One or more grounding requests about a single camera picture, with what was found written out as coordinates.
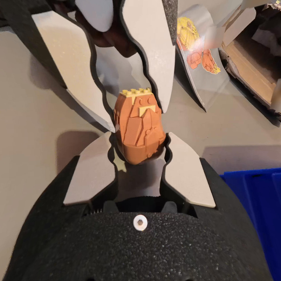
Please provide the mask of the grey instruction booklet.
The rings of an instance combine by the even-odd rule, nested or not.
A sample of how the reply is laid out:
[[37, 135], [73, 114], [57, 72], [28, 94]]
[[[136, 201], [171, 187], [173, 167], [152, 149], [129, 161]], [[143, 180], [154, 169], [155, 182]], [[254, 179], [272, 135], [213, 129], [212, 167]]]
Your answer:
[[192, 5], [178, 14], [176, 50], [196, 99], [205, 112], [229, 81], [219, 54], [224, 30], [224, 27], [214, 25], [211, 14], [203, 5]]

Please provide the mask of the blue plastic bin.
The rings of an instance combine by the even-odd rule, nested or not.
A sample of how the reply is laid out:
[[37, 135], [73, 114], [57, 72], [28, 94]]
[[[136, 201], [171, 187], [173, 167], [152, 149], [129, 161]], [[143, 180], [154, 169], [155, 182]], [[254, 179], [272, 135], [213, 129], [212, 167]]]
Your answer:
[[281, 168], [220, 175], [247, 211], [274, 280], [281, 280]]

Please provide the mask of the person's left hand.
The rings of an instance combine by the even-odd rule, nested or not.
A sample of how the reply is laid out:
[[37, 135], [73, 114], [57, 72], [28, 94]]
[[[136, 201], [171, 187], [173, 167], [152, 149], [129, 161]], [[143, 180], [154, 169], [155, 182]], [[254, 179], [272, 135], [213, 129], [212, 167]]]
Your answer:
[[114, 15], [112, 25], [106, 32], [101, 32], [95, 29], [79, 10], [75, 13], [75, 19], [86, 29], [91, 37], [92, 42], [96, 46], [115, 47], [117, 51], [125, 58], [129, 58], [137, 53], [135, 45], [127, 36], [118, 15]]

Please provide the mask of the orange and tan toy segment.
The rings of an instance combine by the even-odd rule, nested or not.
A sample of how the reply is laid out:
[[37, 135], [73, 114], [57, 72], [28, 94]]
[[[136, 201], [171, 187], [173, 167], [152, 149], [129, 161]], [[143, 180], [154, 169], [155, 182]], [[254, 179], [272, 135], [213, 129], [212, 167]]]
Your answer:
[[162, 111], [150, 88], [122, 90], [114, 107], [118, 149], [133, 165], [158, 158], [166, 133]]

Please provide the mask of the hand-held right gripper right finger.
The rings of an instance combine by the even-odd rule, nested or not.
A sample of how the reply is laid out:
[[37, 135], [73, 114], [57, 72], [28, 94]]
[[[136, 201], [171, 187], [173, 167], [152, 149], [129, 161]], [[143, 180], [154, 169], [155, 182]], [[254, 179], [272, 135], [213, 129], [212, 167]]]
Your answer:
[[165, 147], [160, 194], [177, 204], [215, 208], [199, 155], [172, 132], [167, 134]]

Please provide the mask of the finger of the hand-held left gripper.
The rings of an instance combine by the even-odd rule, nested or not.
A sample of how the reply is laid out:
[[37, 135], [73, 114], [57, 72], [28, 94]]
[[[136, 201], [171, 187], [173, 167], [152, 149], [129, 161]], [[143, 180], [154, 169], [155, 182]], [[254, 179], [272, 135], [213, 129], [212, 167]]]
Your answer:
[[81, 25], [54, 11], [32, 15], [68, 93], [100, 125], [115, 133], [113, 111], [96, 71], [95, 45]]
[[121, 1], [122, 25], [143, 63], [143, 72], [163, 113], [174, 79], [176, 1]]

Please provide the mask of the cardboard toy box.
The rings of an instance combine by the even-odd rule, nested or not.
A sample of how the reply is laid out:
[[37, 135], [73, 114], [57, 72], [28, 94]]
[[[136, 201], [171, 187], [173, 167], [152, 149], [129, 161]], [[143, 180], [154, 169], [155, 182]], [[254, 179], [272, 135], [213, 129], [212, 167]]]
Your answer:
[[220, 57], [232, 83], [280, 127], [280, 1], [247, 1], [227, 16]]

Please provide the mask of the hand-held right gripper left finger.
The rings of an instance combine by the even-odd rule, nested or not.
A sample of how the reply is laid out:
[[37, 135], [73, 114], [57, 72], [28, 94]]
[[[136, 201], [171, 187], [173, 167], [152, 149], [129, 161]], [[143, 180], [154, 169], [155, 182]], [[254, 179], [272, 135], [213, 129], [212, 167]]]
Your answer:
[[90, 202], [116, 183], [118, 170], [111, 137], [112, 132], [104, 133], [80, 153], [64, 205]]

